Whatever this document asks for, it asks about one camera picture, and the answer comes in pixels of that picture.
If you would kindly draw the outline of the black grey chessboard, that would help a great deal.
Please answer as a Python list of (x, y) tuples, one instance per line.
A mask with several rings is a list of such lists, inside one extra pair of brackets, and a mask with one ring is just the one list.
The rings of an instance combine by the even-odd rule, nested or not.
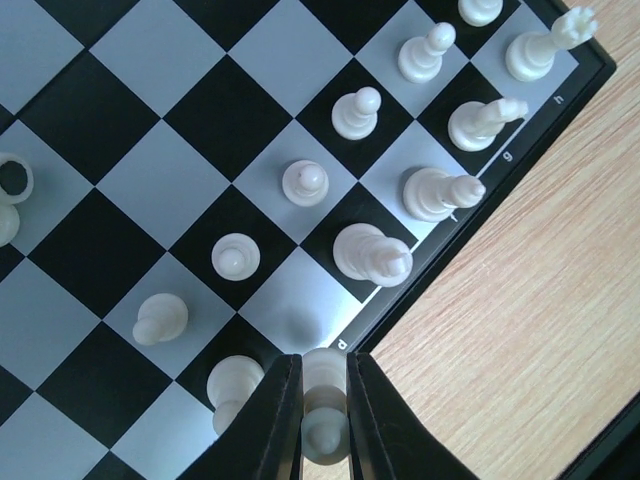
[[(509, 44), (557, 1), (484, 27), (453, 1), (5, 1), (1, 149), (30, 174), (1, 249), (1, 475), (174, 479), (216, 438), (221, 359), (369, 349), (613, 74), (596, 42), (515, 80)], [(469, 101), (528, 103), (486, 149)], [(403, 203), (422, 168), (471, 175), (439, 222)], [(348, 278), (345, 227), (403, 241), (398, 286)]]

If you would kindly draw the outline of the white queen chess piece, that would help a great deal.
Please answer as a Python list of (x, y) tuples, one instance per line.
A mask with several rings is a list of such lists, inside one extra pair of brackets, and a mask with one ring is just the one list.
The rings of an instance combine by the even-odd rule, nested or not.
[(301, 451), (311, 462), (333, 465), (350, 451), (346, 356), (333, 348), (303, 355), (304, 416)]

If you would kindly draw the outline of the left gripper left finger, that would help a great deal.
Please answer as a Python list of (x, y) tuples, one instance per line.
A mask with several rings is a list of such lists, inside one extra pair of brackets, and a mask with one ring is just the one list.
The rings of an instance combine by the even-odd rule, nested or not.
[(300, 355), (276, 358), (230, 427), (180, 478), (300, 479), (302, 371)]

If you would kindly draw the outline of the white king chess piece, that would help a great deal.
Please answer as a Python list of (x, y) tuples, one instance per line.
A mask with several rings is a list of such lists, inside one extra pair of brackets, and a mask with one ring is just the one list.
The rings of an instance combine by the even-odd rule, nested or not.
[(348, 278), (385, 288), (403, 283), (413, 269), (412, 253), (403, 241), (366, 223), (342, 229), (334, 240), (332, 253), (336, 266)]

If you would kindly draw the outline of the white rook corner piece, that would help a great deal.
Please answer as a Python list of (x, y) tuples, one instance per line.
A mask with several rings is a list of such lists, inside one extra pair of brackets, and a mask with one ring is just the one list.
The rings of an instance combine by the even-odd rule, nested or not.
[(505, 53), (507, 70), (518, 81), (537, 81), (550, 72), (559, 51), (569, 51), (589, 41), (597, 28), (590, 7), (573, 7), (553, 22), (548, 33), (531, 31), (518, 35)]

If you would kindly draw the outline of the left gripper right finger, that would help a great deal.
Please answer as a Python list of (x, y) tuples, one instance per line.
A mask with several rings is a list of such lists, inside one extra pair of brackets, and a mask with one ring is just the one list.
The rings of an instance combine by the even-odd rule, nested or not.
[(371, 355), (346, 357), (353, 479), (474, 479), (421, 423)]

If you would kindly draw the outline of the white bishop chess piece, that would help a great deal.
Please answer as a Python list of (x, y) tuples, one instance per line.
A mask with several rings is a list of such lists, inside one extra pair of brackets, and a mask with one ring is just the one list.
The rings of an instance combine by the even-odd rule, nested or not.
[(476, 206), (486, 187), (471, 175), (453, 176), (437, 168), (422, 168), (413, 173), (403, 189), (403, 203), (415, 219), (436, 223), (459, 208)]

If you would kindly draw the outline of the white knight chess piece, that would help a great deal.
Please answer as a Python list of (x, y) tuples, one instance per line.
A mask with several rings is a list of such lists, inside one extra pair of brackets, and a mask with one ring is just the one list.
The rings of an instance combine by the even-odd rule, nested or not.
[(528, 103), (515, 98), (500, 98), (487, 104), (465, 102), (450, 115), (448, 135), (463, 151), (481, 151), (494, 142), (507, 123), (523, 119), (528, 111)]

